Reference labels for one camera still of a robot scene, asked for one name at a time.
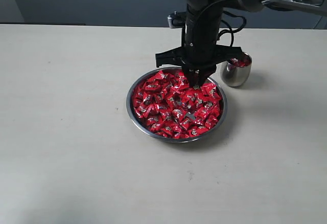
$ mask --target metal bowl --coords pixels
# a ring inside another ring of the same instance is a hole
[[[146,133],[147,135],[149,135],[149,136],[151,136],[153,138],[156,138],[156,139],[159,139],[159,140],[162,140],[162,141],[165,141],[165,142],[169,142],[169,143],[186,143],[186,142],[191,142],[191,141],[196,141],[196,140],[202,139],[204,136],[207,136],[208,134],[213,132],[215,129],[217,129],[224,122],[224,120],[226,118],[226,114],[227,114],[227,99],[226,99],[226,95],[225,95],[223,89],[221,88],[221,86],[214,79],[208,78],[206,83],[208,83],[208,82],[214,83],[217,86],[218,94],[222,97],[222,100],[220,101],[220,107],[223,110],[223,112],[219,116],[218,123],[212,129],[210,129],[208,132],[203,133],[202,135],[199,135],[199,136],[196,136],[196,137],[191,137],[191,138],[187,138],[187,139],[170,139],[170,138],[165,138],[165,137],[161,137],[159,135],[156,135],[155,133],[152,133],[149,130],[147,130],[145,127],[143,127],[142,124],[139,122],[138,118],[136,117],[135,113],[134,113],[132,96],[134,94],[135,88],[144,79],[155,75],[159,71],[163,71],[163,72],[166,72],[166,73],[169,72],[169,73],[175,74],[177,71],[180,71],[180,70],[181,70],[181,68],[167,67],[167,68],[155,69],[155,70],[153,70],[151,72],[148,72],[147,74],[144,74],[143,76],[141,76],[139,79],[137,79],[134,82],[134,84],[132,85],[132,87],[130,88],[130,90],[128,92],[127,99],[126,99],[126,107],[127,107],[128,115],[131,118],[132,122],[136,125],[136,127],[138,129],[140,129],[142,132]]]

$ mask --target table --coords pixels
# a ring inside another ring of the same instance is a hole
[[[222,44],[228,44],[228,36]],[[254,30],[204,141],[141,133],[125,99],[164,28],[0,26],[0,223],[326,223],[327,32]]]

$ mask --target metal cup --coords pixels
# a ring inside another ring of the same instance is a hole
[[[251,72],[252,58],[247,53],[243,53],[242,58],[243,61],[249,61],[250,65],[238,67],[234,65],[232,61],[226,61],[222,64],[220,76],[226,85],[230,87],[238,87],[243,85],[248,79]]]

